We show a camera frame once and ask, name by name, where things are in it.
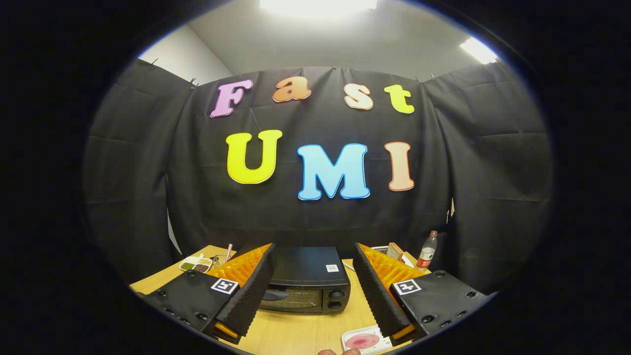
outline toaster oven knob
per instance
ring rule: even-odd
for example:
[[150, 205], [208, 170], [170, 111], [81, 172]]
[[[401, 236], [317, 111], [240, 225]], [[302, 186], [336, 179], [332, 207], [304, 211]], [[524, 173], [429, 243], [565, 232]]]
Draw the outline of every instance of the toaster oven knob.
[[342, 304], [339, 302], [329, 302], [329, 311], [337, 311], [342, 308]]
[[334, 291], [329, 293], [329, 299], [331, 301], [341, 301], [344, 299], [344, 293], [342, 291]]

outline pink letter f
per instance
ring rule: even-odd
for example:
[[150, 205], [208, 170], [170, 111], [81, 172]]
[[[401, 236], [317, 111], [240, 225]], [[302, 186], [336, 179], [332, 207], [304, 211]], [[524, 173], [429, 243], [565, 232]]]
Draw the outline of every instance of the pink letter f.
[[244, 80], [220, 86], [219, 98], [217, 99], [215, 109], [210, 113], [210, 117], [220, 117], [231, 114], [234, 109], [230, 107], [230, 101], [233, 101], [235, 105], [238, 104], [243, 98], [242, 88], [250, 89], [252, 85], [252, 80]]

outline wooden table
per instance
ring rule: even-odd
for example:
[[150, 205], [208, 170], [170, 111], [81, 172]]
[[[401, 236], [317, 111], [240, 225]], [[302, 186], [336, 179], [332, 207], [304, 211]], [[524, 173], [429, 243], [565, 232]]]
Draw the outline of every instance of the wooden table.
[[[226, 249], [216, 246], [207, 246], [194, 256], [204, 254], [205, 257], [213, 257], [226, 253]], [[408, 260], [415, 262], [407, 251]], [[349, 265], [353, 265], [352, 259], [344, 259]], [[176, 278], [182, 273], [176, 263], [168, 268], [130, 285], [134, 291], [149, 294], [162, 285]], [[300, 315], [295, 313], [283, 313], [278, 311], [258, 310], [250, 325], [247, 336], [242, 337], [239, 345], [222, 342], [234, 346], [243, 351], [257, 355], [316, 355], [320, 350], [331, 349], [338, 355], [343, 352], [342, 334], [349, 330], [371, 327], [377, 325], [375, 318], [363, 295], [362, 287], [357, 280], [357, 274], [346, 268], [346, 273], [351, 282], [351, 296], [346, 309], [333, 315]], [[406, 346], [411, 341], [390, 348], [388, 351]]]

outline pink sauce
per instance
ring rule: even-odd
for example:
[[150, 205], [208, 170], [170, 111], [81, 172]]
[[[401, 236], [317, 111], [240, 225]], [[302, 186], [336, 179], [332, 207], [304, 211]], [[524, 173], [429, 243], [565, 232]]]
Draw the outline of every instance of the pink sauce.
[[379, 342], [379, 337], [374, 334], [357, 334], [346, 341], [349, 348], [368, 349]]

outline ceiling light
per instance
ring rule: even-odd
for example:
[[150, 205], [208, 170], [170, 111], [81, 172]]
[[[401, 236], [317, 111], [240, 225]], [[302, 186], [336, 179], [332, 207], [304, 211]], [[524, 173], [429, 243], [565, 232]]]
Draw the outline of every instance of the ceiling light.
[[460, 48], [469, 52], [482, 64], [496, 63], [497, 56], [487, 46], [483, 45], [479, 40], [471, 37], [465, 43], [460, 45]]
[[296, 15], [336, 15], [374, 10], [377, 0], [261, 0], [261, 8]]

